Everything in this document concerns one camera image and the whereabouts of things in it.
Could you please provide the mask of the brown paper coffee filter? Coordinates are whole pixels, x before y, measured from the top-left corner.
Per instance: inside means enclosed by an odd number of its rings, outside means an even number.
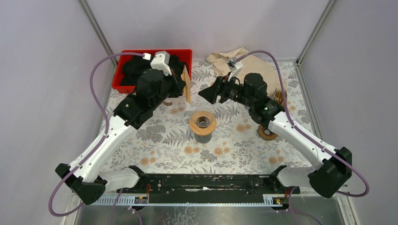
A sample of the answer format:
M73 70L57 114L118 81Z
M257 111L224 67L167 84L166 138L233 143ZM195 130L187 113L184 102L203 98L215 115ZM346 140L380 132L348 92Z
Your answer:
M185 87L183 88L183 95L187 103L191 103L191 78L189 77L188 69L186 66L183 68L181 74L182 80L185 82Z

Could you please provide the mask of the clear glass dripper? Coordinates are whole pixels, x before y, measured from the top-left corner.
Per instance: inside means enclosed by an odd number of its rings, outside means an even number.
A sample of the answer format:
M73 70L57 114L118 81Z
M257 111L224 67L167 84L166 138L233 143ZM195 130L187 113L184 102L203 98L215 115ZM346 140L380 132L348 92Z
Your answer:
M214 120L215 120L214 114L206 110L196 111L193 113L191 117L191 121L193 122L193 124L199 128L209 127Z

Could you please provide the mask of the light wooden ring holder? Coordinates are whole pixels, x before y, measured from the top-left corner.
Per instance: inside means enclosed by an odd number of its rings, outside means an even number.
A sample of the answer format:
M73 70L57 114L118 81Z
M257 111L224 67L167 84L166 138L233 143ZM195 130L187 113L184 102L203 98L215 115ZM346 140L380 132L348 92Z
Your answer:
M196 125L193 124L193 122L191 121L191 118L190 118L189 125L190 125L191 130L194 133L201 134L201 135L206 135L206 134L214 132L214 130L216 128L216 125L217 125L217 122L216 122L216 118L215 118L215 120L213 121L213 123L209 127L207 127L207 128L199 128L199 127L197 127Z

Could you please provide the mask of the orange coffee filter box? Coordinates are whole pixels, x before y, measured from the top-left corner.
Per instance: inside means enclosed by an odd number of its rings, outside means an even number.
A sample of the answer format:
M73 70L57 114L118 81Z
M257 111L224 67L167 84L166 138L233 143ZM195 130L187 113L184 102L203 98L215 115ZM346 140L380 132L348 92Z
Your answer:
M287 99L287 92L275 89L271 95L271 103L280 105L285 108L285 100Z

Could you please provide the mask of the glass coffee carafe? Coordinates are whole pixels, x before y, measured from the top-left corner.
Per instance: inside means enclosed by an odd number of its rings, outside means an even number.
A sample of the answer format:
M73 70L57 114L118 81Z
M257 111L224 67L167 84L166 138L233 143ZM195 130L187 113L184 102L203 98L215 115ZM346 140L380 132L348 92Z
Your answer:
M212 133L201 135L201 134L194 134L194 138L199 143L208 143L212 139Z

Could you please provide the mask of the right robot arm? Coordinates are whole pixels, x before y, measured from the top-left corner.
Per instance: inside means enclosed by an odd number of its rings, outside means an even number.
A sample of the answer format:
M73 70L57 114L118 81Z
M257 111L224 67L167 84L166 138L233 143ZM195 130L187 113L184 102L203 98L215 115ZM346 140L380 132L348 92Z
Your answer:
M275 193L283 192L287 187L312 188L316 193L331 198L352 176L348 167L352 164L351 152L342 147L326 152L326 147L319 147L320 139L302 128L291 124L285 109L267 95L267 84L262 76L249 73L242 84L235 78L219 76L208 88L200 90L198 95L207 102L215 104L227 100L248 107L250 117L265 129L283 138L298 150L311 164L311 167L284 167L269 180L269 187Z

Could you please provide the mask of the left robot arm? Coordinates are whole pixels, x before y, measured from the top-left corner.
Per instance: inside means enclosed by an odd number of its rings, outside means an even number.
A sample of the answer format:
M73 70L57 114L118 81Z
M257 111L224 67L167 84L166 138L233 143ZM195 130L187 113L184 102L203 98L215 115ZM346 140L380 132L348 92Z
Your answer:
M105 130L70 164L59 164L55 172L84 204L96 202L105 192L130 188L139 193L145 188L142 173L134 167L102 172L121 143L153 116L167 98L182 96L185 81L177 75L164 75L157 69L146 70L131 94L120 102L106 122Z

